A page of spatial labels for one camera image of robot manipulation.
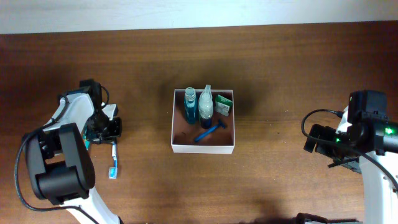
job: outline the blue bottle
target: blue bottle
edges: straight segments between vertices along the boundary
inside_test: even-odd
[[[188,124],[195,124],[198,119],[198,100],[194,88],[188,87],[185,89],[185,118]]]

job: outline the soap bar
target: soap bar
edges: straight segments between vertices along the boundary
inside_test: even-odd
[[[217,95],[215,102],[216,102],[216,108],[215,108],[216,112],[228,116],[232,108],[232,100]]]

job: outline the cable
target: cable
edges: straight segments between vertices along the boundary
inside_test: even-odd
[[[109,91],[103,85],[101,85],[101,88],[104,89],[106,96],[108,96],[108,98],[106,99],[106,103],[104,104],[104,106],[101,107],[101,109],[104,109],[105,106],[108,105],[108,103],[109,103]]]
[[[68,107],[69,107],[69,100],[65,95],[62,95],[62,98],[65,99],[65,106],[62,108],[61,113],[54,119],[51,119],[51,122],[49,122],[48,124],[32,131],[31,133],[29,133],[25,139],[23,140],[18,153],[17,153],[17,158],[15,161],[15,165],[14,165],[14,182],[15,182],[15,188],[17,190],[17,195],[19,197],[19,200],[21,200],[22,204],[27,207],[28,209],[35,211],[35,212],[50,212],[50,211],[57,211],[57,210],[65,210],[65,209],[75,209],[78,210],[79,212],[81,212],[82,214],[84,214],[87,218],[89,218],[93,223],[98,224],[98,222],[91,217],[89,214],[87,214],[83,209],[81,209],[80,207],[77,206],[65,206],[65,207],[52,207],[52,208],[36,208],[33,207],[31,205],[29,205],[26,200],[24,199],[24,197],[22,196],[22,192],[21,192],[21,188],[19,187],[19,180],[18,180],[18,166],[19,166],[19,159],[21,158],[21,154],[22,151],[25,147],[25,145],[34,137],[36,136],[40,131],[42,131],[43,129],[46,129],[52,125],[54,125],[55,123],[57,123],[59,121],[59,119],[65,114],[65,112],[67,111]]]
[[[359,151],[359,150],[357,150],[357,149],[355,149],[355,148],[353,148],[353,147],[349,147],[349,146],[346,146],[346,145],[343,145],[343,144],[338,144],[338,143],[335,143],[335,142],[332,142],[332,141],[327,141],[327,140],[315,138],[315,137],[312,137],[311,135],[307,134],[307,133],[305,132],[305,130],[304,130],[305,120],[306,120],[309,116],[311,116],[312,114],[317,113],[317,112],[329,112],[329,113],[333,113],[333,114],[335,114],[335,115],[337,115],[337,116],[339,116],[339,115],[341,114],[340,111],[333,111],[333,110],[327,110],[327,109],[319,109],[319,110],[314,110],[314,111],[309,112],[309,114],[307,114],[307,115],[303,118],[303,121],[301,122],[301,132],[303,132],[303,135],[304,135],[305,137],[307,137],[307,138],[309,138],[309,139],[312,139],[312,140],[314,140],[314,141],[317,141],[317,142],[319,142],[319,143],[328,144],[328,145],[330,145],[330,146],[335,146],[335,147],[338,147],[338,148],[340,148],[340,149],[344,149],[344,150],[346,150],[346,151],[351,151],[351,152],[353,152],[353,153],[355,153],[355,154],[357,154],[357,155],[363,156],[365,159],[367,159],[369,162],[373,163],[373,164],[374,164],[375,166],[377,166],[381,171],[383,171],[383,173],[384,173],[386,176],[388,176],[388,178],[391,180],[393,186],[395,187],[395,189],[393,189],[393,191],[394,191],[394,192],[397,192],[397,190],[398,190],[398,183],[397,183],[397,181],[395,180],[395,178],[394,178],[394,177],[390,174],[390,172],[388,172],[388,170],[386,170],[386,168],[384,168],[378,161],[374,160],[372,157],[368,156],[366,153],[363,153],[363,152],[361,152],[361,151]]]

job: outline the box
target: box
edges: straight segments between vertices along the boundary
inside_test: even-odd
[[[203,90],[196,90],[197,99]],[[233,100],[233,90],[212,90],[213,103],[216,95],[221,95]],[[174,90],[173,103],[173,121],[172,121],[172,138],[171,145],[173,152],[176,153],[207,153],[207,154],[231,154],[235,147],[235,120],[234,120],[234,103],[229,116],[214,111],[212,126],[218,124],[218,120],[226,125],[223,129],[219,127],[216,131],[207,135],[199,142],[194,139],[204,133],[206,129],[200,127],[199,121],[195,124],[188,124],[185,119],[184,107],[185,89]]]

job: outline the wood grain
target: wood grain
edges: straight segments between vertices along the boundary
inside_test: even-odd
[[[125,223],[238,223],[298,212],[364,217],[361,176],[305,152],[301,119],[342,110],[352,91],[386,92],[398,119],[398,22],[0,35],[0,221],[75,223],[18,201],[13,165],[24,133],[44,124],[56,96],[95,78],[123,120],[120,170],[109,146],[90,151],[96,188]],[[232,155],[173,154],[175,88],[234,90]],[[309,119],[336,126],[327,114]],[[21,188],[31,204],[24,162]]]

